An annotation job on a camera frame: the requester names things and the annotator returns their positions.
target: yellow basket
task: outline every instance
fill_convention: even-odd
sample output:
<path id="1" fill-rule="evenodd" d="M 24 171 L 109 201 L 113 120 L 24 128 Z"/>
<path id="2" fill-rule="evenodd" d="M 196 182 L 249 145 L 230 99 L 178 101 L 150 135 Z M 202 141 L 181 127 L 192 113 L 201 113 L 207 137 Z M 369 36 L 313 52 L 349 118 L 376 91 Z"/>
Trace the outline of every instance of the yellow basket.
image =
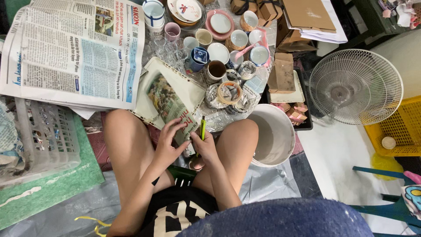
<path id="1" fill-rule="evenodd" d="M 402 100 L 390 117 L 364 127 L 379 155 L 421 156 L 421 95 Z M 393 137 L 396 147 L 385 149 L 381 144 L 384 137 Z"/>

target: yellow ribbon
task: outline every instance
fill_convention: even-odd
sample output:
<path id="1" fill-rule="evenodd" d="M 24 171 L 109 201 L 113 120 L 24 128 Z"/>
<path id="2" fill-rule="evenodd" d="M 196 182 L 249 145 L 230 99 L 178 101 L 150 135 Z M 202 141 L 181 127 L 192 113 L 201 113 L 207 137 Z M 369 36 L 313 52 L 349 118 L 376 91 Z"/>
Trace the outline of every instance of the yellow ribbon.
<path id="1" fill-rule="evenodd" d="M 75 220 L 77 220 L 77 219 L 89 219 L 89 220 L 94 220 L 94 221 L 97 221 L 100 225 L 103 225 L 103 226 L 111 226 L 111 224 L 106 224 L 106 223 L 104 223 L 104 222 L 102 222 L 102 221 L 100 221 L 100 220 L 98 220 L 98 219 L 95 219 L 95 218 L 92 218 L 92 217 L 89 217 L 89 216 L 79 216 L 79 217 L 77 217 Z M 106 234 L 101 234 L 101 233 L 99 233 L 99 226 L 96 226 L 96 227 L 95 227 L 95 229 L 94 229 L 93 231 L 95 232 L 95 234 L 97 234 L 97 235 L 99 235 L 99 236 L 101 236 L 101 237 L 106 237 Z"/>

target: white bucket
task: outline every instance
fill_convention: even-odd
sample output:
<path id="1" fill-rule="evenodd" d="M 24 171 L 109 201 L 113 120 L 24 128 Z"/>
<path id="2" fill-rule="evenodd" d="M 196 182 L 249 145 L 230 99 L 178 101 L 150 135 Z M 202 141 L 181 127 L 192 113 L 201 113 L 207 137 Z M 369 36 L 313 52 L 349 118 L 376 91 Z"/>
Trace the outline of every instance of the white bucket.
<path id="1" fill-rule="evenodd" d="M 295 146 L 295 132 L 288 116 L 276 106 L 259 104 L 248 119 L 259 127 L 259 140 L 251 163 L 274 167 L 288 160 Z"/>

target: fan grille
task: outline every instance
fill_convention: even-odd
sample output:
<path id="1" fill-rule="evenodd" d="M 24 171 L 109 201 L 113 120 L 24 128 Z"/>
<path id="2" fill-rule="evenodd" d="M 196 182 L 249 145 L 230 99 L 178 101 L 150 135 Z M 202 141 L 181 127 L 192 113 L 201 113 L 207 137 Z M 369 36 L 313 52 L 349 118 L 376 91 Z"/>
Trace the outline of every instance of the fan grille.
<path id="1" fill-rule="evenodd" d="M 392 115 L 402 100 L 402 80 L 382 56 L 346 49 L 322 59 L 310 77 L 310 95 L 326 116 L 369 125 Z"/>

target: paper stack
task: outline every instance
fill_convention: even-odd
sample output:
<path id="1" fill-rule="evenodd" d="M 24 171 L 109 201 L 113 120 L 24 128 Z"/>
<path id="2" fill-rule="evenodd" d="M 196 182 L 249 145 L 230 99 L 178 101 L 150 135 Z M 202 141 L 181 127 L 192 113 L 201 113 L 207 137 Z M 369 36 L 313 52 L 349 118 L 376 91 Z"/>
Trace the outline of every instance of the paper stack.
<path id="1" fill-rule="evenodd" d="M 95 110 L 134 109 L 144 45 L 141 6 L 128 0 L 32 1 L 15 15 L 0 94 Z"/>
<path id="2" fill-rule="evenodd" d="M 345 32 L 330 0 L 283 0 L 289 29 L 301 37 L 330 43 L 346 43 Z"/>

